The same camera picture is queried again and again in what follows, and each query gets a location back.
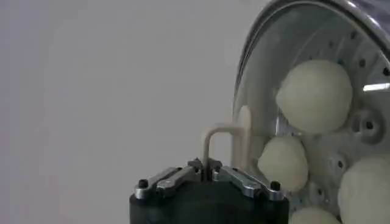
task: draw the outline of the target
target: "foam ball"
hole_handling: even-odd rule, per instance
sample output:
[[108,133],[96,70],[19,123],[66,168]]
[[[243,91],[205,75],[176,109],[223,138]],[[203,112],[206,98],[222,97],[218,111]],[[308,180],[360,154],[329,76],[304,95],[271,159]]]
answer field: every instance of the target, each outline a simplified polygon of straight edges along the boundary
[[307,182],[305,149],[295,137],[276,137],[265,146],[258,168],[270,181],[279,181],[287,191],[301,190]]
[[308,207],[295,212],[289,224],[340,224],[337,219],[329,212],[317,208]]
[[390,223],[390,155],[353,165],[342,178],[338,205],[344,224]]
[[342,66],[325,60],[303,62],[291,70],[276,95],[288,122],[307,133],[335,131],[345,122],[352,87]]

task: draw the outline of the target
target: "metal drum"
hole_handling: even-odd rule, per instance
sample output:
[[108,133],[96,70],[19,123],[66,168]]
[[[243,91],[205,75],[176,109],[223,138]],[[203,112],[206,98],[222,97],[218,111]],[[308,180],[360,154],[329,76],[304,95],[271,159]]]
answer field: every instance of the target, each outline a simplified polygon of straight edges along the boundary
[[[339,215],[337,192],[356,161],[390,150],[390,2],[386,0],[276,0],[263,9],[245,43],[235,86],[233,121],[243,105],[252,112],[248,172],[272,136],[298,136],[309,180],[290,194],[291,212],[318,205]],[[275,103],[281,81],[307,60],[339,63],[348,72],[353,102],[344,126],[329,135],[305,135],[288,124]],[[232,166],[242,154],[233,137]]]

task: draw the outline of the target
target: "white wall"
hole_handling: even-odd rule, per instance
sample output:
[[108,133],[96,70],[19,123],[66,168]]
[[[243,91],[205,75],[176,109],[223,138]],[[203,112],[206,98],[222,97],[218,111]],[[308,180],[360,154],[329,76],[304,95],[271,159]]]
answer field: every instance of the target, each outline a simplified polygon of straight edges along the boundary
[[[128,223],[138,179],[229,121],[261,1],[0,2],[0,223]],[[218,141],[229,161],[229,141]]]

